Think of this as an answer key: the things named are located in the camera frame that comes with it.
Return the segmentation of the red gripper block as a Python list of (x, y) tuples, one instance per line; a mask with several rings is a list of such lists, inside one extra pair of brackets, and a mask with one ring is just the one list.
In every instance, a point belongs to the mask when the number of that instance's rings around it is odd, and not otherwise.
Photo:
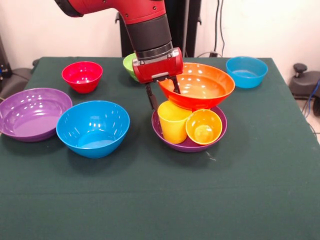
[(141, 84), (145, 84), (146, 93), (153, 110), (158, 109), (156, 96), (152, 92), (151, 82), (171, 77), (174, 89), (180, 94), (180, 87), (177, 75), (183, 72), (183, 55), (179, 47), (173, 48), (168, 54), (163, 56), (142, 60), (137, 57), (132, 60), (133, 72)]

